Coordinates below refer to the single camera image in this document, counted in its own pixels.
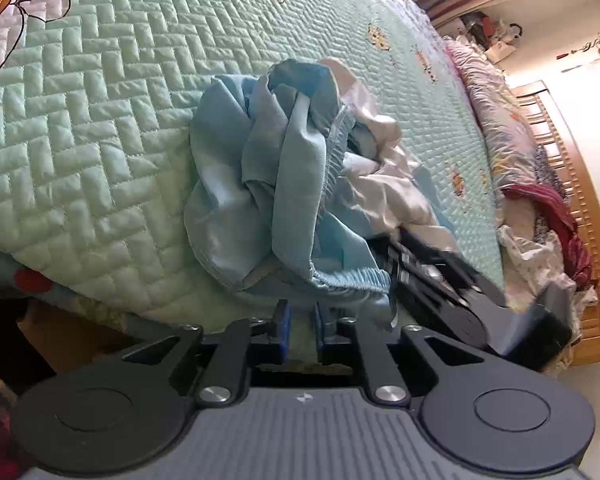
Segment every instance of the gray ribbed plate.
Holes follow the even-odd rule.
[[[24,480],[60,476],[38,469]],[[403,410],[357,389],[254,388],[240,404],[198,415],[171,452],[109,480],[485,480],[420,435]],[[575,468],[546,476],[582,480]]]

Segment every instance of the bed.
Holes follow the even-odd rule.
[[[462,254],[503,285],[484,140],[411,0],[0,0],[0,294],[138,338],[266,316],[190,250],[189,123],[213,76],[292,57],[336,57],[366,84],[428,170]]]

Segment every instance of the white fabric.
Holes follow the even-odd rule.
[[[516,236],[533,240],[536,225],[536,208],[533,202],[528,198],[504,197],[501,206],[502,221],[498,225],[506,224]]]
[[[503,249],[502,267],[505,280],[507,306],[524,312],[535,296],[549,283],[555,282],[571,293],[571,341],[582,336],[580,318],[584,309],[598,302],[593,286],[576,292],[575,282],[564,273],[562,249],[558,235],[549,231],[546,243],[539,244],[516,236],[508,225],[501,226],[498,240]],[[550,363],[545,372],[556,375],[565,370],[573,359],[573,349],[568,346],[558,358]]]
[[[374,233],[396,236],[398,227],[416,225],[420,227],[418,235],[426,237],[430,245],[457,250],[455,238],[440,227],[429,201],[413,182],[413,170],[421,162],[400,145],[402,133],[397,121],[378,113],[376,99],[340,62],[321,59],[318,63],[331,69],[341,101],[376,140],[377,160],[347,152],[342,172]]]

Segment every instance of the white wall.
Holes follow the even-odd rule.
[[[600,0],[519,0],[488,14],[520,23],[520,48],[498,66],[510,86],[544,80],[578,143],[600,200],[600,56],[596,50],[556,60],[600,31]]]

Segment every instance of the crumpled sheet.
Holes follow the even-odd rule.
[[[445,43],[480,123],[494,187],[535,184],[536,141],[503,73],[471,46],[451,38]]]
[[[589,285],[593,270],[591,253],[578,236],[578,223],[562,196],[554,188],[544,184],[511,184],[502,187],[502,192],[508,198],[533,201],[548,226],[560,238],[565,272],[576,282],[578,290]]]
[[[190,131],[190,245],[241,296],[390,313],[389,276],[365,238],[410,224],[446,234],[398,124],[336,60],[219,76]]]
[[[571,293],[573,334],[570,344],[544,370],[548,375],[556,376],[573,361],[574,348],[571,344],[582,336],[580,318],[584,309],[598,302],[596,289],[589,286],[585,290],[576,291],[576,283],[564,273],[560,240],[555,232],[549,231],[544,244],[516,236],[508,225],[501,226],[497,235],[502,247],[507,306],[517,312],[524,312],[549,282],[555,282]]]

